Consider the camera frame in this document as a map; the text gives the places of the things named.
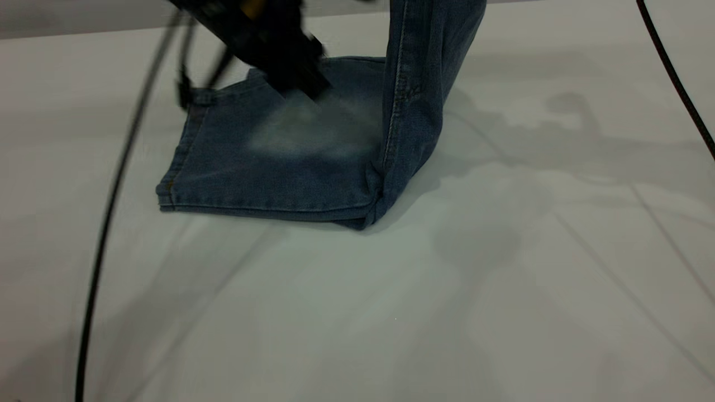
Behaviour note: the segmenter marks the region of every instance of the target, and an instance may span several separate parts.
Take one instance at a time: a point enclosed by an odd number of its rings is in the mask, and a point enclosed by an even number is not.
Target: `jeans leg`
[[[432,155],[444,102],[472,44],[486,0],[392,0],[383,85],[383,176],[375,217],[394,204]]]

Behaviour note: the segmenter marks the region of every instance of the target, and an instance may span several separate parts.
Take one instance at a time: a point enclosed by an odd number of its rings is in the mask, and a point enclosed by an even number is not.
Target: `jeans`
[[[198,89],[161,211],[335,222],[363,229],[395,203],[432,154],[443,106],[486,0],[392,0],[385,58],[322,65],[317,103],[251,71]]]

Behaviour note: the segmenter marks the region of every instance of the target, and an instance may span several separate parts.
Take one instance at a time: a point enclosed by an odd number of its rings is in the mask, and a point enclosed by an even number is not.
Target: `jeans seam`
[[[251,210],[251,211],[262,211],[262,212],[298,212],[298,213],[305,213],[305,214],[315,214],[315,213],[323,213],[323,212],[335,212],[335,211],[346,211],[346,210],[354,210],[354,209],[360,209],[364,207],[369,207],[373,204],[372,201],[368,202],[367,204],[364,205],[354,205],[352,207],[339,207],[339,208],[330,208],[330,209],[321,209],[321,210],[296,210],[296,209],[289,209],[289,210],[281,210],[277,208],[257,208],[257,207],[223,207],[221,205],[201,205],[201,204],[174,204],[172,201],[172,207],[189,207],[189,208],[213,208],[216,210]]]
[[[169,180],[169,183],[172,184],[171,187],[169,187],[169,199],[172,202],[172,207],[176,207],[177,203],[174,201],[174,182],[179,178],[179,175],[181,174],[182,170],[184,169],[184,165],[186,164],[186,159],[189,157],[189,154],[191,154],[191,150],[194,148],[194,144],[196,143],[196,138],[201,135],[201,131],[204,129],[204,122],[206,122],[206,116],[209,114],[209,107],[204,108],[204,115],[201,118],[201,123],[199,124],[199,127],[197,129],[197,133],[195,136],[191,137],[191,144],[189,144],[188,149],[186,150],[186,154],[181,160],[181,164],[179,165],[179,169],[177,170],[176,174],[174,177],[172,177]]]
[[[251,81],[241,81],[236,84],[229,85],[228,87],[218,89],[217,91],[214,92],[214,98],[216,99],[216,101],[218,101],[219,99],[225,100],[226,98],[232,98],[232,97],[238,98],[238,97],[241,97],[242,95],[245,95],[248,92],[256,91],[256,90],[266,87],[268,85],[267,82],[260,82],[258,84],[255,84],[253,81],[257,81],[257,80],[258,80],[258,78],[252,79]],[[245,84],[246,88],[244,88],[238,92],[223,92],[224,90],[228,90],[231,87],[236,87],[240,84]]]
[[[398,96],[401,95],[401,92],[404,91],[401,86],[403,85],[403,77],[402,77],[402,57],[403,57],[403,42],[405,40],[405,28],[407,26],[405,20],[407,19],[407,10],[408,10],[408,4],[409,1],[405,1],[405,6],[403,7],[403,17],[402,17],[402,31],[400,32],[400,44],[398,45],[398,64],[397,64],[397,71],[395,72],[395,91],[393,92],[393,110],[392,114],[390,115],[390,126],[388,128],[388,137],[385,139],[385,155],[383,155],[383,169],[387,169],[387,162],[388,162],[388,155],[390,154],[390,146],[391,142],[393,140],[393,130],[395,129],[395,119],[396,115],[398,112],[396,111],[398,102],[404,101],[403,97]]]

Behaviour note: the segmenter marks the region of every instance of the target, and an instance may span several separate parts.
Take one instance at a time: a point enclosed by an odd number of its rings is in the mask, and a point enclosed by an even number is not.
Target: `white surface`
[[[155,28],[165,24],[169,0],[2,0],[0,38]],[[387,11],[385,0],[305,0],[310,16]]]
[[[715,400],[714,163],[635,3],[487,13],[437,152],[363,233],[159,213],[184,119],[172,57],[111,237],[88,400]],[[388,16],[309,27],[334,55],[379,55]],[[71,400],[159,34],[0,41],[0,401]],[[215,50],[199,42],[196,70]]]

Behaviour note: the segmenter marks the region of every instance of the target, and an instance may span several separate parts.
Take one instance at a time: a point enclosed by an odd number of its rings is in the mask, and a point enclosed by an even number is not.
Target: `blue denim jeans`
[[[486,0],[392,0],[385,58],[327,59],[314,103],[251,71],[198,89],[157,186],[162,211],[335,222],[363,229],[432,154]]]

